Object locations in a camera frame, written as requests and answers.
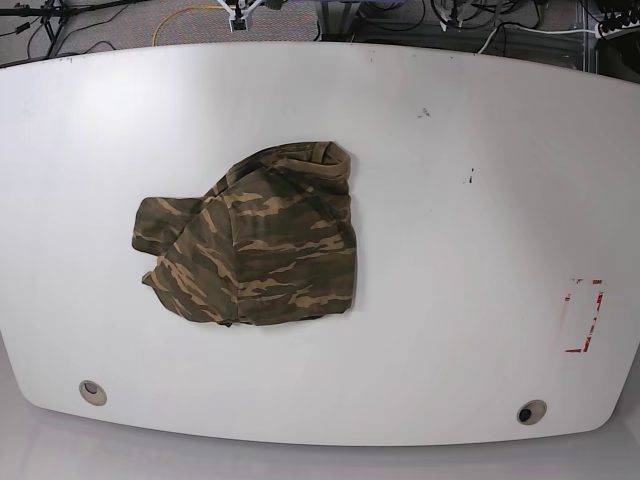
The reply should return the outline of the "red tape rectangle marking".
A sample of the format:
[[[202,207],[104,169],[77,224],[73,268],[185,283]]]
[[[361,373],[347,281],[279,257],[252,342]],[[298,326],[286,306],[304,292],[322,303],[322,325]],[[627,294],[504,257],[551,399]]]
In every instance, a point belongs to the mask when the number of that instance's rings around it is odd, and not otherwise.
[[[560,318],[560,347],[564,353],[586,353],[604,297],[601,279],[574,278],[564,298]]]

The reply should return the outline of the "white power strip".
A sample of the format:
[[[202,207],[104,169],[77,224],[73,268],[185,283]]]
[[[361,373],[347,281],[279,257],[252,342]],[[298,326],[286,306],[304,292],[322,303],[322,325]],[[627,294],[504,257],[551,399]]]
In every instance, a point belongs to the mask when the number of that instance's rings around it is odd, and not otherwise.
[[[609,39],[638,32],[638,19],[616,17],[599,22],[595,29],[595,36],[598,39]]]

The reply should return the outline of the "aluminium frame cart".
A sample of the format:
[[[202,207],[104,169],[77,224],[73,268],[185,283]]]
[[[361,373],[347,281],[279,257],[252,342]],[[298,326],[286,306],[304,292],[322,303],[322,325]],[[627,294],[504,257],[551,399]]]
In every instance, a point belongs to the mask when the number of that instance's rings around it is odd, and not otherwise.
[[[316,1],[318,41],[483,53],[598,73],[578,1]]]

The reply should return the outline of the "camouflage T-shirt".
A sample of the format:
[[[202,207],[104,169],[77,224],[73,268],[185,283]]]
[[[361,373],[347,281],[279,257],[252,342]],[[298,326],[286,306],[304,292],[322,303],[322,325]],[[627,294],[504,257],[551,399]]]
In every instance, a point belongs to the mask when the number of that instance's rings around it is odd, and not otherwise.
[[[290,143],[232,166],[197,198],[147,197],[132,245],[170,312],[222,326],[341,314],[354,299],[351,158],[333,142]]]

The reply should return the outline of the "black tripod stand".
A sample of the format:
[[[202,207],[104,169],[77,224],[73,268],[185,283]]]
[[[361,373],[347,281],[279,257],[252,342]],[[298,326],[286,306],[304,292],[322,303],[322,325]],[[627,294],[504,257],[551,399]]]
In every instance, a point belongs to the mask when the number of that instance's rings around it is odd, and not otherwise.
[[[49,40],[45,59],[53,58],[63,44],[62,34],[73,17],[108,10],[116,7],[128,7],[145,3],[145,0],[106,1],[94,4],[69,4],[67,1],[43,1],[39,7],[16,3],[11,8],[2,8],[1,17],[34,18],[44,28]]]

